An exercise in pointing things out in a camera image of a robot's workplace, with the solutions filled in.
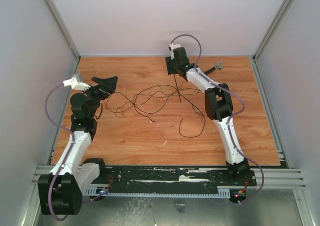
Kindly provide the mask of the black zip tie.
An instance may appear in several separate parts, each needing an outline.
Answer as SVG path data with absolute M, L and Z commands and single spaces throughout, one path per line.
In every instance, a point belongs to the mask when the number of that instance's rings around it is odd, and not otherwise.
M 174 78 L 174 81 L 175 81 L 175 86 L 176 86 L 176 91 L 178 93 L 179 101 L 180 101 L 180 103 L 182 103 L 181 95 L 180 95 L 180 92 L 179 92 L 180 90 L 179 90 L 179 87 L 178 87 L 178 83 L 177 83 L 177 79 L 176 79 L 176 75 L 175 74 L 173 74 L 173 78 Z

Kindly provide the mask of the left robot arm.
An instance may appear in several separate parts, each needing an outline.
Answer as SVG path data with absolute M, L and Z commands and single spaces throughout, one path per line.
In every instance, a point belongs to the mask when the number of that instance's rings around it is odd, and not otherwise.
M 95 86 L 84 83 L 82 76 L 77 73 L 48 93 L 52 95 L 62 87 L 76 91 L 70 98 L 70 128 L 48 118 L 53 125 L 69 133 L 69 140 L 56 165 L 48 174 L 40 175 L 37 182 L 42 214 L 50 215 L 59 222 L 69 215 L 77 215 L 89 185 L 93 181 L 103 183 L 108 176 L 102 159 L 92 159 L 84 164 L 81 164 L 81 160 L 97 131 L 96 111 L 101 101 L 115 93 L 118 77 L 93 77 L 92 81 L 96 83 Z

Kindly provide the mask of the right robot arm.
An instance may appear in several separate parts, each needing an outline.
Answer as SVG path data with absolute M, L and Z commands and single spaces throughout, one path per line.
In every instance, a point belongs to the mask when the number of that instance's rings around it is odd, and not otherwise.
M 240 147 L 233 121 L 233 103 L 227 84 L 209 78 L 196 64 L 190 63 L 184 47 L 169 45 L 165 58 L 168 74 L 178 74 L 204 94 L 205 111 L 216 125 L 226 155 L 227 180 L 239 185 L 250 173 L 248 160 Z

